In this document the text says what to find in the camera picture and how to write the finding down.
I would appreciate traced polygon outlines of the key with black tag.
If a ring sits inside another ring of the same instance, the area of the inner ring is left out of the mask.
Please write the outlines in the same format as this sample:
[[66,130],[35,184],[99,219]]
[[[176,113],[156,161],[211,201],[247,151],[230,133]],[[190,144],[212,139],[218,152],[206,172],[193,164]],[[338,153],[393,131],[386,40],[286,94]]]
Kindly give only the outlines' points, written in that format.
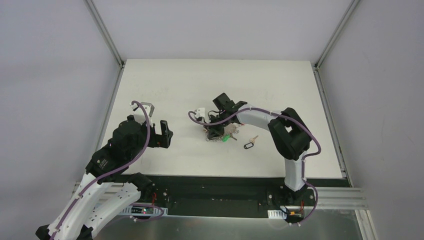
[[258,135],[256,135],[256,136],[254,136],[254,137],[250,138],[250,139],[249,139],[249,141],[248,141],[248,143],[246,143],[246,144],[243,146],[243,148],[244,148],[245,150],[248,150],[248,149],[250,149],[250,148],[254,147],[255,142],[256,142],[256,139],[257,139],[258,137],[259,137],[259,136],[258,136]]

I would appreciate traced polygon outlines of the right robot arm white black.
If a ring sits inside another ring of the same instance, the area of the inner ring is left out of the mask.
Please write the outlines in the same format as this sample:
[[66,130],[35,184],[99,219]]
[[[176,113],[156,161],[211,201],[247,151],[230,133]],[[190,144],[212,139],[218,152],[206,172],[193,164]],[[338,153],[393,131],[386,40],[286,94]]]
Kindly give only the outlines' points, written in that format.
[[225,128],[231,124],[245,124],[268,131],[278,153],[284,158],[285,178],[282,197],[290,205],[304,198],[307,186],[303,180],[301,157],[310,148],[312,137],[308,128],[293,108],[281,112],[255,107],[246,101],[234,102],[226,93],[213,99],[217,108],[209,115],[210,124],[205,127],[207,139],[214,140],[226,135]]

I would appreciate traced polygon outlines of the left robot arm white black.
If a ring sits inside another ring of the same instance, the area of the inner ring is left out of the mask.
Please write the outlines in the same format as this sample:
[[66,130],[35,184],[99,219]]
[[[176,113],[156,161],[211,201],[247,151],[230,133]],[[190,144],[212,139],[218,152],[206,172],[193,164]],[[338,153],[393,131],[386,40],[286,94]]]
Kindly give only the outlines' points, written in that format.
[[92,240],[133,203],[162,216],[164,211],[155,206],[154,183],[140,172],[123,174],[146,148],[170,146],[174,133],[167,121],[160,121],[160,129],[157,134],[154,124],[139,123],[129,115],[106,145],[92,155],[65,209],[52,223],[40,226],[35,235],[40,240]]

